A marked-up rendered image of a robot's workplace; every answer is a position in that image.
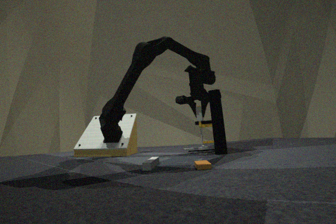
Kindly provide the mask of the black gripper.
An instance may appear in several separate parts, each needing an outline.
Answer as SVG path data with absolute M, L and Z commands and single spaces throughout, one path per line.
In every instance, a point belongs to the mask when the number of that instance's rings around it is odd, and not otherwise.
M 201 99 L 201 106 L 202 106 L 201 113 L 202 113 L 202 117 L 204 118 L 205 110 L 206 110 L 207 104 L 209 103 L 209 96 L 208 96 L 208 93 L 204 94 L 203 81 L 202 80 L 192 80 L 190 81 L 189 85 L 190 85 L 190 91 L 191 91 L 190 95 L 191 96 L 189 97 L 186 97 L 184 95 L 177 96 L 176 103 L 180 105 L 189 104 L 195 117 L 197 118 L 196 103 L 194 101 Z

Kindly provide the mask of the black slatted rack door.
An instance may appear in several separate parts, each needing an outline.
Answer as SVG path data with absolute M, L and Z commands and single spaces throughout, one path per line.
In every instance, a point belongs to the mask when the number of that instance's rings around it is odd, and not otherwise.
M 226 135 L 224 128 L 224 117 L 221 106 L 221 98 L 220 91 L 218 90 L 210 90 L 208 91 L 209 96 L 209 104 L 211 109 L 211 117 L 212 120 L 203 121 L 202 117 L 202 107 L 196 107 L 196 115 L 197 121 L 195 125 L 199 125 L 201 131 L 201 141 L 202 147 L 199 147 L 198 150 L 194 150 L 194 148 L 190 148 L 189 152 L 202 152 L 204 150 L 215 150 L 215 155 L 217 154 L 227 154 L 227 145 L 226 145 Z M 204 127 L 213 127 L 213 138 L 214 141 L 203 141 L 202 137 L 202 128 Z M 205 147 L 204 143 L 214 143 L 214 149 L 209 149 L 209 147 Z

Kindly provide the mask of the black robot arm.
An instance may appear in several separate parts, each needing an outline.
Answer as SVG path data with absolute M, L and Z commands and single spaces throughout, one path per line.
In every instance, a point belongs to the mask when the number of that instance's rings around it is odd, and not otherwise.
M 169 37 L 162 37 L 148 42 L 138 43 L 135 47 L 132 63 L 121 81 L 113 98 L 102 109 L 99 117 L 100 129 L 104 143 L 119 143 L 123 134 L 119 121 L 125 115 L 124 103 L 133 89 L 141 71 L 148 67 L 156 56 L 167 49 L 185 57 L 192 65 L 185 69 L 189 73 L 189 80 L 202 80 L 204 84 L 212 85 L 215 72 L 211 70 L 209 57 L 196 53 Z

